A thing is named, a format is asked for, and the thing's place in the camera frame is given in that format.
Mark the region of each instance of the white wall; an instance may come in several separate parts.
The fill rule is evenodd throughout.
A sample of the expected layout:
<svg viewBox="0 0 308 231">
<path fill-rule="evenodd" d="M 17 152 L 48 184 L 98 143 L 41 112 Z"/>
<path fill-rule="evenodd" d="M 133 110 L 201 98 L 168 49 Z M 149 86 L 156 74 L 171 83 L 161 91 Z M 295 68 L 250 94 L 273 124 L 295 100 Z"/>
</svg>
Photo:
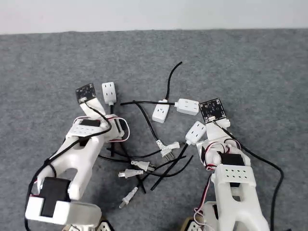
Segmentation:
<svg viewBox="0 0 308 231">
<path fill-rule="evenodd" d="M 308 27 L 308 0 L 0 0 L 0 34 Z"/>
</svg>

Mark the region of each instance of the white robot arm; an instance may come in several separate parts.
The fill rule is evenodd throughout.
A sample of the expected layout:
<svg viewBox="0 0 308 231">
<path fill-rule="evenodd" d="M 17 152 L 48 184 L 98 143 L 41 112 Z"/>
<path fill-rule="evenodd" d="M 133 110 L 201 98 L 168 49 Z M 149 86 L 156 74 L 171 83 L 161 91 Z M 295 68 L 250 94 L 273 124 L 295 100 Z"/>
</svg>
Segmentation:
<svg viewBox="0 0 308 231">
<path fill-rule="evenodd" d="M 217 121 L 223 128 L 230 126 L 227 119 Z M 210 182 L 205 187 L 202 201 L 195 209 L 195 222 L 190 231 L 269 231 L 262 215 L 256 192 L 256 180 L 237 141 L 219 126 L 206 124 L 208 139 L 197 144 L 201 162 L 214 170 L 210 180 L 214 183 L 216 202 L 205 202 Z"/>
<path fill-rule="evenodd" d="M 78 99 L 81 98 L 79 103 L 86 116 L 74 121 L 62 146 L 49 158 L 53 161 L 39 172 L 39 194 L 30 195 L 26 205 L 26 219 L 72 225 L 80 231 L 88 231 L 99 225 L 101 209 L 79 200 L 88 185 L 93 165 L 104 143 L 122 138 L 124 132 L 115 115 L 105 115 L 95 92 L 90 99 L 89 95 L 86 96 L 91 92 L 94 92 L 93 84 L 88 84 L 83 87 L 83 97 L 77 95 Z M 77 170 L 72 181 L 59 178 L 70 168 Z"/>
</svg>

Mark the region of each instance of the black circuit board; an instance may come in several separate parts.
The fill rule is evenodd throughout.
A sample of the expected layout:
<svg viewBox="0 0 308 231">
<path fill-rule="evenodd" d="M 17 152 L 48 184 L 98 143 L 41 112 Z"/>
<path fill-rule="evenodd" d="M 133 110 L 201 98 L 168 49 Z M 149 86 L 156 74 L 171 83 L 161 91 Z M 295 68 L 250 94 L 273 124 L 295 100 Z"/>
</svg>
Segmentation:
<svg viewBox="0 0 308 231">
<path fill-rule="evenodd" d="M 76 89 L 76 96 L 79 104 L 82 104 L 86 101 L 96 98 L 96 93 L 93 83 L 89 83 L 81 88 Z"/>
<path fill-rule="evenodd" d="M 226 113 L 223 109 L 220 98 L 200 103 L 199 107 L 206 124 L 211 121 L 226 118 Z"/>
</svg>

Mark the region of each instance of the connector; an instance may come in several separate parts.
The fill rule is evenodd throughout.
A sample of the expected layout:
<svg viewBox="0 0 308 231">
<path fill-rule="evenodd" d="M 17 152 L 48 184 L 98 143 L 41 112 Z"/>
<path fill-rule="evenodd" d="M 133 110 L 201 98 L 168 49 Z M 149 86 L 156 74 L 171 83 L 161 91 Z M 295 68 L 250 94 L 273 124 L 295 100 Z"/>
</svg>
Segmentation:
<svg viewBox="0 0 308 231">
<path fill-rule="evenodd" d="M 172 149 L 180 148 L 179 142 L 173 142 L 168 146 L 165 146 L 160 140 L 156 141 L 157 146 L 161 149 L 160 153 L 162 157 L 165 157 L 168 161 L 174 159 L 174 155 L 172 154 Z"/>
<path fill-rule="evenodd" d="M 187 132 L 185 139 L 188 145 L 196 145 L 196 143 L 201 139 L 205 134 L 206 127 L 199 121 L 196 121 L 195 124 Z"/>
<path fill-rule="evenodd" d="M 122 199 L 122 203 L 120 204 L 119 208 L 122 209 L 124 206 L 128 205 L 130 200 L 133 198 L 133 196 L 136 194 L 138 188 L 135 187 L 129 194 L 127 194 L 126 197 Z"/>
<path fill-rule="evenodd" d="M 155 170 L 155 168 L 156 168 L 154 165 L 151 165 L 150 162 L 145 162 L 145 161 L 135 161 L 135 160 L 132 160 L 131 164 L 141 168 L 142 170 L 144 170 L 146 172 L 147 171 L 153 172 Z"/>
<path fill-rule="evenodd" d="M 168 100 L 160 100 L 159 103 L 167 103 Z M 164 123 L 169 111 L 169 104 L 156 104 L 154 112 L 152 114 L 152 120 L 158 123 Z"/>
<path fill-rule="evenodd" d="M 199 113 L 199 102 L 194 100 L 179 99 L 174 103 L 174 106 L 177 108 L 178 112 L 185 114 L 193 115 Z"/>
<path fill-rule="evenodd" d="M 105 100 L 105 104 L 114 105 L 116 103 L 116 89 L 115 83 L 102 83 L 103 96 Z"/>
<path fill-rule="evenodd" d="M 125 171 L 119 172 L 118 176 L 119 177 L 134 177 L 136 175 L 142 175 L 144 173 L 143 170 L 134 170 L 134 169 L 126 169 Z"/>
</svg>

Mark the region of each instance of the black cable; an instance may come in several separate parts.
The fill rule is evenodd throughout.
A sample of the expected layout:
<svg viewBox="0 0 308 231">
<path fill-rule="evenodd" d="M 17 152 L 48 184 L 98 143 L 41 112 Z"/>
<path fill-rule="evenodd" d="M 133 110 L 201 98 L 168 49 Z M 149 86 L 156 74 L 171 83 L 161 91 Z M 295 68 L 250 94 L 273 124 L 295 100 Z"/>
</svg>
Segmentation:
<svg viewBox="0 0 308 231">
<path fill-rule="evenodd" d="M 110 105 L 110 114 L 114 113 L 114 106 Z M 115 143 L 111 143 L 111 151 L 110 151 L 110 156 L 114 156 L 115 155 Z"/>
<path fill-rule="evenodd" d="M 113 158 L 109 158 L 109 157 L 102 156 L 102 155 L 98 155 L 97 157 L 103 160 L 108 160 L 108 161 L 113 161 L 113 162 L 130 163 L 128 160 L 118 160 L 118 159 L 113 159 Z"/>
<path fill-rule="evenodd" d="M 149 156 L 151 156 L 151 155 L 155 155 L 156 153 L 159 153 L 160 151 L 161 151 L 161 149 L 159 149 L 159 150 L 157 150 L 157 151 L 155 151 L 155 152 L 153 152 L 153 153 L 150 153 L 150 154 L 147 154 L 147 155 L 140 155 L 140 156 L 138 156 L 138 155 L 130 155 L 130 158 L 131 158 L 131 159 L 146 158 L 146 157 L 149 157 Z M 120 155 L 120 156 L 122 156 L 122 157 L 126 157 L 126 155 L 121 154 L 121 153 L 119 153 L 119 152 L 117 152 L 117 151 L 115 151 L 115 154 Z"/>
<path fill-rule="evenodd" d="M 157 185 L 164 179 L 164 177 L 167 175 L 167 173 L 177 164 L 177 162 L 179 161 L 179 158 L 183 156 L 185 150 L 187 149 L 188 144 L 185 144 L 185 146 L 183 147 L 181 153 L 179 154 L 178 158 L 176 161 L 174 161 L 168 168 L 167 170 L 163 173 L 163 175 L 156 181 L 156 183 L 152 186 L 151 191 L 153 191 Z"/>
<path fill-rule="evenodd" d="M 169 99 L 169 92 L 170 92 L 170 81 L 171 81 L 171 76 L 173 74 L 173 72 L 175 71 L 175 69 L 177 69 L 178 66 L 180 66 L 183 62 L 179 62 L 178 64 L 175 65 L 175 67 L 172 69 L 172 71 L 170 72 L 169 78 L 168 78 L 168 86 L 167 86 L 167 93 L 165 96 L 165 99 L 168 100 Z"/>
<path fill-rule="evenodd" d="M 120 142 L 120 146 L 121 146 L 123 152 L 125 153 L 127 159 L 129 160 L 130 166 L 132 166 L 133 169 L 136 169 L 136 166 L 134 166 L 134 165 L 131 164 L 131 158 L 130 158 L 129 154 L 127 153 L 127 150 L 126 150 L 126 148 L 124 147 L 124 144 L 123 144 L 122 142 Z M 141 179 L 140 179 L 140 176 L 139 176 L 139 175 L 136 175 L 136 178 L 137 178 L 138 182 L 140 183 L 143 192 L 146 193 L 145 187 L 144 187 L 144 185 L 143 185 L 143 182 L 142 182 Z"/>
<path fill-rule="evenodd" d="M 113 114 L 113 113 L 114 113 L 114 106 L 110 105 L 110 114 Z"/>
<path fill-rule="evenodd" d="M 152 124 L 151 124 L 151 122 L 150 122 L 150 120 L 149 120 L 147 114 L 145 113 L 144 109 L 143 109 L 138 103 L 136 103 L 136 105 L 139 107 L 139 109 L 140 109 L 140 111 L 142 112 L 142 114 L 143 114 L 143 116 L 144 116 L 144 118 L 145 118 L 147 124 L 149 125 L 149 128 L 150 128 L 150 130 L 151 130 L 151 133 L 152 133 L 152 135 L 153 135 L 155 141 L 158 141 L 159 138 L 157 137 L 157 135 L 156 135 L 156 133 L 155 133 L 155 131 L 154 131 L 154 129 L 153 129 L 153 126 L 152 126 Z"/>
<path fill-rule="evenodd" d="M 48 166 L 51 167 L 51 169 L 52 169 L 52 171 L 53 171 L 53 176 L 54 176 L 54 177 L 57 177 L 57 171 L 56 171 L 56 169 L 54 168 L 54 166 L 53 166 L 52 164 L 49 164 Z"/>
<path fill-rule="evenodd" d="M 87 103 L 85 103 L 85 105 L 92 109 L 93 111 L 95 111 L 96 113 L 98 113 L 108 124 L 109 128 L 104 130 L 104 131 L 101 131 L 101 132 L 97 132 L 97 133 L 94 133 L 94 134 L 91 134 L 91 135 L 88 135 L 86 137 L 80 137 L 78 140 L 72 142 L 68 147 L 66 147 L 65 149 L 63 149 L 61 152 L 59 152 L 57 155 L 54 155 L 48 159 L 46 159 L 44 161 L 44 164 L 36 171 L 36 173 L 34 174 L 32 180 L 30 181 L 29 185 L 28 185 L 28 190 L 27 190 L 27 194 L 26 194 L 26 203 L 25 203 L 25 212 L 26 212 L 26 208 L 27 208 L 27 204 L 28 204 L 28 201 L 29 201 L 29 197 L 30 197 L 30 194 L 31 194 L 31 190 L 33 188 L 33 185 L 34 185 L 34 182 L 36 180 L 36 178 L 38 177 L 38 175 L 40 174 L 40 172 L 46 167 L 48 166 L 49 164 L 51 164 L 55 159 L 57 159 L 58 157 L 62 156 L 65 152 L 67 152 L 68 150 L 70 150 L 72 147 L 74 147 L 76 144 L 82 142 L 82 141 L 85 141 L 85 140 L 88 140 L 89 138 L 91 137 L 94 137 L 94 136 L 99 136 L 99 135 L 102 135 L 102 134 L 105 134 L 107 132 L 109 132 L 112 128 L 112 125 L 111 123 L 108 121 L 108 119 L 103 115 L 101 114 L 98 110 L 90 107 L 87 105 Z M 24 222 L 25 222 L 25 229 L 27 231 L 30 231 L 30 228 L 29 228 L 29 225 L 28 225 L 28 220 L 26 218 L 26 216 L 24 217 Z"/>
<path fill-rule="evenodd" d="M 229 135 L 232 139 L 235 139 L 238 141 L 238 139 L 236 139 L 230 132 L 228 132 L 226 129 L 222 128 L 221 126 L 219 126 L 216 122 L 214 122 L 215 125 L 217 125 L 218 127 L 220 127 L 227 135 Z M 275 169 L 277 169 L 280 172 L 280 179 L 276 185 L 274 194 L 273 194 L 273 198 L 271 201 L 271 208 L 270 208 L 270 231 L 274 231 L 274 221 L 275 221 L 275 205 L 276 205 L 276 199 L 277 199 L 277 194 L 279 191 L 279 188 L 282 184 L 283 178 L 284 178 L 284 172 L 283 170 L 275 165 L 274 163 L 272 163 L 271 161 L 268 161 L 264 158 L 262 158 L 261 156 L 258 156 L 257 154 L 254 154 L 252 151 L 250 151 L 248 148 L 246 148 L 241 142 L 239 142 L 239 144 L 241 145 L 241 147 L 248 152 L 249 154 L 251 154 L 253 157 L 257 158 L 258 160 L 261 160 L 269 165 L 271 165 L 272 167 L 274 167 Z"/>
<path fill-rule="evenodd" d="M 170 164 L 170 163 L 172 163 L 172 162 L 174 162 L 174 161 L 176 161 L 176 160 L 181 160 L 181 159 L 184 159 L 184 158 L 186 158 L 186 156 L 184 155 L 184 156 L 182 156 L 182 157 L 178 157 L 178 158 L 176 158 L 176 159 L 173 159 L 173 160 L 169 160 L 168 162 L 165 162 L 165 163 L 163 163 L 162 165 L 160 165 L 160 166 L 157 166 L 156 167 L 156 169 L 155 169 L 155 171 L 157 171 L 158 169 L 160 169 L 160 168 L 162 168 L 163 166 L 166 166 L 166 165 L 168 165 L 168 164 Z M 142 178 L 141 180 L 142 180 L 142 182 L 144 182 L 145 181 L 145 179 L 147 179 L 148 177 L 150 176 L 150 174 L 147 174 L 144 178 Z"/>
<path fill-rule="evenodd" d="M 175 104 L 175 103 L 169 103 L 169 102 L 155 102 L 155 101 L 131 101 L 131 102 L 120 103 L 120 105 L 123 106 L 123 105 L 136 104 L 136 103 L 167 104 L 167 105 Z"/>
<path fill-rule="evenodd" d="M 165 176 L 163 176 L 163 174 L 158 174 L 158 173 L 154 173 L 154 172 L 147 172 L 150 175 L 153 176 L 157 176 L 157 177 L 173 177 L 176 176 L 177 174 L 180 174 L 182 171 L 184 171 L 184 169 L 189 165 L 189 163 L 191 162 L 191 160 L 193 159 L 193 155 L 189 158 L 189 160 L 187 161 L 187 163 L 183 166 L 183 168 L 181 168 L 179 171 L 172 173 L 172 174 L 167 174 Z"/>
</svg>

